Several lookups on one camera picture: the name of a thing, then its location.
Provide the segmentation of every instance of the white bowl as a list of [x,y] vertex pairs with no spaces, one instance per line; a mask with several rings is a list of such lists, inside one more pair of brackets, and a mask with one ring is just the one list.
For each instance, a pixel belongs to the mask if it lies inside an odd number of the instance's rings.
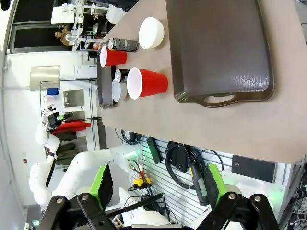
[[112,97],[115,102],[123,100],[127,96],[127,85],[126,83],[118,83],[115,79],[112,81]]
[[162,23],[153,17],[144,20],[139,31],[139,43],[143,49],[156,48],[164,38]]

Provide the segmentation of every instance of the metal grate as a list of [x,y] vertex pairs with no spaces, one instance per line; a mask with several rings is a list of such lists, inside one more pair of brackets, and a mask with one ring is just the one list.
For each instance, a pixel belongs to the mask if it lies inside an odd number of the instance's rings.
[[[154,191],[157,193],[165,193],[166,203],[169,205],[170,210],[173,211],[173,213],[171,213],[171,220],[176,222],[177,218],[179,223],[182,223],[185,226],[190,226],[191,223],[207,209],[207,207],[199,205],[195,190],[187,190],[180,187],[170,177],[164,160],[157,165],[154,163],[146,142],[147,138],[147,136],[143,136],[141,139],[142,163],[145,174],[151,178]],[[155,141],[164,159],[164,153],[168,141],[157,138]],[[230,171],[232,165],[232,154],[223,152],[218,152],[218,154],[222,158],[224,169]],[[206,163],[216,163],[219,170],[222,171],[220,160],[214,153],[203,153],[202,156]],[[183,182],[192,185],[190,171],[183,173],[175,167],[173,167],[173,171]],[[146,194],[145,190],[136,190],[135,192],[140,196]]]

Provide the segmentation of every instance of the red plastic cup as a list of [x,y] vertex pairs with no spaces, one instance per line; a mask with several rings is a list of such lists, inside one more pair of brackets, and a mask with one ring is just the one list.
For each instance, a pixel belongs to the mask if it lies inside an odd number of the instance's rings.
[[167,77],[161,73],[133,67],[128,74],[127,89],[129,96],[136,100],[166,92]]
[[116,66],[125,64],[127,62],[127,53],[123,51],[109,50],[106,46],[103,46],[100,53],[100,65]]

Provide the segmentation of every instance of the table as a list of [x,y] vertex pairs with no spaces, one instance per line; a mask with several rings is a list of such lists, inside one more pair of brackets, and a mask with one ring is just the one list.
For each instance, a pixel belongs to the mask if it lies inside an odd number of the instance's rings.
[[305,91],[307,50],[294,3],[261,0],[270,39],[276,89],[266,102],[237,103],[223,108],[181,104],[173,97],[172,68],[165,0],[140,0],[107,34],[138,39],[148,16],[165,27],[162,44],[128,54],[120,68],[139,67],[164,73],[165,94],[126,99],[102,110],[104,125],[256,159],[294,163],[307,151]]

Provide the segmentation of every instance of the brown serving tray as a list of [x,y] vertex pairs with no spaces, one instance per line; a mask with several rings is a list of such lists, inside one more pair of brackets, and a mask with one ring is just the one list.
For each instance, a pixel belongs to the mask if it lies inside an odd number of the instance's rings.
[[[274,92],[268,38],[257,0],[166,0],[174,97],[222,107]],[[222,102],[211,96],[233,95]]]

